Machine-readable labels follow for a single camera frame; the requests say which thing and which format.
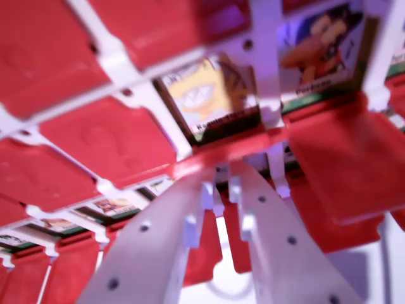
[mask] yellow cartoon character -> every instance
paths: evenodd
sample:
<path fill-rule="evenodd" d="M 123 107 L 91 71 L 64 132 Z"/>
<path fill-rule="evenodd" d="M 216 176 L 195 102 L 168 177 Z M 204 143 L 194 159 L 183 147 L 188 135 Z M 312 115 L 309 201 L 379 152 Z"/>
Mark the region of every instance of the yellow cartoon character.
<path fill-rule="evenodd" d="M 246 83 L 226 58 L 204 59 L 168 75 L 165 84 L 180 109 L 199 113 L 200 120 L 216 110 L 242 110 L 248 93 Z"/>

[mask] screw hole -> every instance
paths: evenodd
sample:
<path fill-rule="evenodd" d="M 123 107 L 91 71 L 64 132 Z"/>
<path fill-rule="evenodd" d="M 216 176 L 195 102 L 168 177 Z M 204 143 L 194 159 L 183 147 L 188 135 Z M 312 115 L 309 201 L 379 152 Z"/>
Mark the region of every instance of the screw hole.
<path fill-rule="evenodd" d="M 126 96 L 126 97 L 130 97 L 130 96 L 133 96 L 133 95 L 134 95 L 133 92 L 132 92 L 130 89 L 128 89 L 128 88 L 126 88 L 126 89 L 124 89 L 124 90 L 121 90 L 121 93 L 122 93 L 124 96 Z"/>
<path fill-rule="evenodd" d="M 250 51 L 253 48 L 253 41 L 250 39 L 245 40 L 245 42 L 243 42 L 243 49 L 245 51 Z"/>
<path fill-rule="evenodd" d="M 150 224 L 150 223 L 144 222 L 144 223 L 139 227 L 139 230 L 140 230 L 141 232 L 146 232 L 146 231 L 149 230 L 150 227 L 151 227 L 151 224 Z"/>
<path fill-rule="evenodd" d="M 294 236 L 289 236 L 287 242 L 289 242 L 290 245 L 295 245 L 297 244 L 297 239 Z"/>
<path fill-rule="evenodd" d="M 109 290 L 114 290 L 118 287 L 118 285 L 120 284 L 120 282 L 118 281 L 117 278 L 112 278 L 111 280 L 109 280 L 108 282 L 108 289 Z"/>
<path fill-rule="evenodd" d="M 91 50 L 94 54 L 97 54 L 97 53 L 98 53 L 98 50 L 97 50 L 97 48 L 96 48 L 96 46 L 95 46 L 94 44 L 91 44 L 91 45 L 90 45 L 90 50 Z"/>
<path fill-rule="evenodd" d="M 337 296 L 335 296 L 334 294 L 332 296 L 329 297 L 329 302 L 330 304 L 339 304 L 339 298 Z"/>

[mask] white grid divider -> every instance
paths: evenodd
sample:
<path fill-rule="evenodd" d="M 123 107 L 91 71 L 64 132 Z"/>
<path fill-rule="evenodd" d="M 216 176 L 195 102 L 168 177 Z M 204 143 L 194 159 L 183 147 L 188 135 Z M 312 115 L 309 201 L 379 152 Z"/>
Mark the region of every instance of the white grid divider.
<path fill-rule="evenodd" d="M 131 62 L 122 41 L 108 31 L 90 3 L 87 0 L 67 0 L 67 3 L 93 36 L 97 49 L 97 60 L 111 81 L 120 87 L 140 79 L 140 72 Z M 154 114 L 165 130 L 166 136 L 174 145 L 178 161 L 190 156 L 192 154 L 191 145 L 151 81 L 140 84 L 134 89 L 135 96 L 132 98 L 126 98 L 120 92 L 114 96 L 126 106 L 131 108 L 145 106 Z"/>
<path fill-rule="evenodd" d="M 28 132 L 28 134 L 14 133 L 13 135 L 11 135 L 11 138 L 13 138 L 17 141 L 20 141 L 24 144 L 31 145 L 31 146 L 40 145 L 40 144 L 49 146 L 50 148 L 52 148 L 53 150 L 58 152 L 60 155 L 64 156 L 69 161 L 74 163 L 76 166 L 80 167 L 83 171 L 85 171 L 89 175 L 91 175 L 96 180 L 97 190 L 106 199 L 125 198 L 129 202 L 131 202 L 136 208 L 139 208 L 141 210 L 145 209 L 145 207 L 149 204 L 149 200 L 147 198 L 145 198 L 145 197 L 143 197 L 143 195 L 135 192 L 132 188 L 124 189 L 124 190 L 117 189 L 111 181 L 102 178 L 101 176 L 99 176 L 95 172 L 93 172 L 92 170 L 88 169 L 86 166 L 84 166 L 79 161 L 74 159 L 68 153 L 64 152 L 57 145 L 53 144 L 51 141 L 49 141 L 47 138 L 45 138 L 39 132 L 38 127 L 36 127 L 36 126 L 31 127 L 26 131 Z M 29 205 L 26 208 L 26 211 L 31 217 L 34 217 L 37 219 L 56 219 L 56 218 L 58 218 L 58 219 L 68 220 L 69 222 L 71 222 L 73 224 L 86 228 L 87 230 L 93 231 L 96 234 L 96 241 L 99 241 L 100 243 L 109 242 L 109 239 L 106 235 L 105 226 L 98 224 L 97 222 L 94 222 L 92 220 L 89 220 L 85 217 L 81 217 L 81 216 L 77 215 L 76 213 L 73 213 L 70 209 L 64 208 L 59 211 L 47 213 L 47 212 L 43 212 L 38 206 Z"/>
<path fill-rule="evenodd" d="M 13 257 L 13 255 L 11 253 L 0 250 L 0 258 L 3 259 L 2 265 L 4 267 L 11 268 L 11 269 L 15 267 L 15 265 L 11 261 L 12 257 Z"/>
<path fill-rule="evenodd" d="M 45 254 L 49 255 L 50 257 L 59 256 L 59 253 L 56 251 L 56 243 L 59 241 L 59 237 L 50 236 L 45 232 L 37 231 L 24 226 L 14 229 L 1 229 L 0 233 L 28 241 L 33 244 L 41 245 L 45 247 Z"/>
<path fill-rule="evenodd" d="M 369 16 L 379 18 L 379 24 L 362 91 L 367 95 L 369 110 L 382 111 L 388 107 L 390 99 L 390 91 L 384 82 L 404 24 L 405 1 L 367 0 L 366 12 Z"/>
<path fill-rule="evenodd" d="M 251 65 L 254 68 L 262 121 L 267 128 L 282 126 L 277 49 L 274 46 L 277 41 L 277 27 L 286 20 L 303 18 L 304 16 L 319 13 L 320 11 L 347 2 L 346 0 L 323 1 L 320 3 L 309 4 L 291 14 L 283 15 L 280 4 L 281 1 L 251 1 L 252 28 L 250 30 L 228 39 L 224 39 L 210 46 L 196 47 L 162 63 L 150 66 L 140 73 L 128 58 L 122 42 L 108 32 L 108 29 L 104 26 L 102 20 L 100 20 L 94 9 L 86 0 L 67 1 L 92 34 L 99 51 L 99 64 L 107 75 L 110 76 L 113 83 L 68 99 L 47 110 L 36 113 L 25 121 L 19 120 L 9 114 L 0 104 L 0 139 L 11 136 L 19 141 L 30 144 L 29 142 L 31 139 L 23 139 L 23 137 L 26 136 L 19 134 L 18 131 L 35 130 L 40 123 L 45 122 L 46 120 L 52 119 L 106 96 L 114 96 L 131 108 L 136 108 L 137 106 L 148 107 L 149 105 L 149 110 L 157 116 L 159 121 L 167 120 L 168 117 L 174 121 L 173 117 L 167 111 L 166 106 L 162 103 L 159 94 L 151 85 L 151 80 L 173 70 L 174 68 L 196 61 L 203 56 L 220 52 L 227 53 L 229 58 L 237 65 Z M 385 15 L 383 13 L 380 14 L 385 22 L 378 32 L 376 43 L 374 43 L 374 52 L 369 60 L 366 77 L 364 79 L 363 90 L 367 93 L 371 91 L 374 92 L 375 89 L 373 88 L 376 88 L 377 84 L 383 85 L 385 74 L 383 75 L 383 73 L 377 70 L 377 68 L 388 66 L 390 58 L 385 56 L 383 61 L 382 47 L 384 47 L 385 44 L 385 37 L 390 37 L 389 39 L 395 40 L 395 35 L 393 33 L 399 33 L 401 24 L 397 26 L 397 23 L 401 18 L 401 14 L 404 14 L 403 12 L 405 10 L 400 10 L 404 5 L 401 0 L 392 0 L 391 3 L 386 3 L 384 1 L 381 2 L 380 0 L 365 0 L 365 3 L 367 4 L 366 8 L 372 6 L 370 4 L 374 3 L 379 8 L 383 6 L 386 7 L 385 10 L 380 9 L 381 12 L 388 11 Z M 269 18 L 267 12 L 271 12 L 271 18 Z M 384 36 L 389 29 L 393 29 L 393 31 L 388 33 L 389 36 Z M 250 50 L 244 50 L 242 47 L 247 40 L 252 41 L 252 48 Z M 120 92 L 124 88 L 130 88 L 136 93 L 140 90 L 142 94 L 124 96 Z M 156 102 L 151 106 L 149 104 L 150 100 L 156 100 Z M 164 106 L 164 110 L 157 112 L 156 108 L 159 108 L 160 105 Z M 165 127 L 165 125 L 162 124 L 166 135 L 175 145 L 178 152 L 178 159 L 180 160 L 189 155 L 189 143 L 181 143 L 183 140 L 182 138 L 184 137 L 183 134 L 179 137 L 180 140 L 177 140 L 176 136 L 173 137 L 173 130 L 175 130 L 174 133 L 177 132 L 177 129 L 179 130 L 178 125 L 176 123 L 174 123 L 174 125 L 173 128 L 173 126 Z M 116 197 L 117 195 L 122 194 L 122 191 L 117 192 L 117 189 L 111 187 L 112 183 L 110 181 L 103 179 L 88 168 L 85 168 L 62 149 L 49 142 L 45 137 L 43 137 L 43 141 L 35 144 L 39 143 L 51 146 L 57 152 L 61 153 L 86 172 L 90 173 L 91 176 L 97 179 L 98 188 L 100 188 L 99 190 L 101 190 L 103 194 L 106 194 L 106 197 Z M 275 159 L 271 159 L 273 157 L 272 153 L 267 154 L 269 163 L 279 162 L 279 153 L 276 153 L 277 157 Z"/>

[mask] cartoon character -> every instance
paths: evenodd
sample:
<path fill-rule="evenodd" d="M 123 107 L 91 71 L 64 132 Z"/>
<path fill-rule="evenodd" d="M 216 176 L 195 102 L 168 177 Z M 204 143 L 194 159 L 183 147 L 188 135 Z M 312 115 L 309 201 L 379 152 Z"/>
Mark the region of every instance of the cartoon character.
<path fill-rule="evenodd" d="M 352 13 L 349 4 L 305 19 L 299 26 L 296 47 L 280 66 L 300 69 L 301 84 L 345 69 L 339 47 L 362 19 L 363 14 Z"/>
<path fill-rule="evenodd" d="M 209 59 L 165 77 L 165 84 L 181 110 L 199 113 L 204 120 L 216 110 L 242 110 L 247 87 L 240 74 L 225 58 L 215 67 Z"/>
<path fill-rule="evenodd" d="M 94 203 L 97 207 L 103 209 L 104 213 L 109 211 L 115 210 L 117 208 L 121 208 L 124 206 L 132 205 L 129 201 L 125 198 L 118 198 L 118 199 L 105 199 L 104 201 L 98 201 Z"/>
<path fill-rule="evenodd" d="M 64 220 L 63 218 L 49 218 L 41 221 L 45 223 L 45 228 L 66 227 L 72 224 L 71 222 L 69 222 L 68 220 Z"/>

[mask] red plastic case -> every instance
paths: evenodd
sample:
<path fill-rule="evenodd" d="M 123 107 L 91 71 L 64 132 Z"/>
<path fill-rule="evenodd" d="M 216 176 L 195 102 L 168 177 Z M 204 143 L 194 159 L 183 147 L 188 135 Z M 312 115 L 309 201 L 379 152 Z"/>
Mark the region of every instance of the red plastic case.
<path fill-rule="evenodd" d="M 43 123 L 40 131 L 53 143 L 116 187 L 160 174 L 176 154 L 144 108 L 130 109 L 104 98 Z"/>
<path fill-rule="evenodd" d="M 361 246 L 378 241 L 378 225 L 384 216 L 378 216 L 350 225 L 339 225 L 323 209 L 302 171 L 287 174 L 291 198 L 305 223 L 308 233 L 325 253 Z"/>
<path fill-rule="evenodd" d="M 252 271 L 249 244 L 240 238 L 238 206 L 229 201 L 228 191 L 221 193 L 221 199 L 225 206 L 223 217 L 227 227 L 234 269 L 238 274 Z"/>
<path fill-rule="evenodd" d="M 76 303 L 96 268 L 99 243 L 92 232 L 69 237 L 58 244 L 42 304 Z"/>
<path fill-rule="evenodd" d="M 90 3 L 109 31 L 125 44 L 140 69 L 225 38 L 251 24 L 248 0 L 116 0 L 114 5 L 107 0 L 90 0 Z"/>
<path fill-rule="evenodd" d="M 0 192 L 50 212 L 98 193 L 91 176 L 47 146 L 0 141 Z"/>
<path fill-rule="evenodd" d="M 42 249 L 36 247 L 14 255 L 12 262 L 15 268 L 7 274 L 3 292 L 0 295 L 2 304 L 37 303 L 50 263 L 49 257 L 41 251 Z"/>
<path fill-rule="evenodd" d="M 394 111 L 405 117 L 405 73 L 387 80 L 385 85 L 390 89 L 390 105 Z"/>
<path fill-rule="evenodd" d="M 404 204 L 405 137 L 366 102 L 356 93 L 286 117 L 291 150 L 328 216 L 341 224 Z"/>
<path fill-rule="evenodd" d="M 14 0 L 0 10 L 0 100 L 27 118 L 109 80 L 62 1 Z"/>

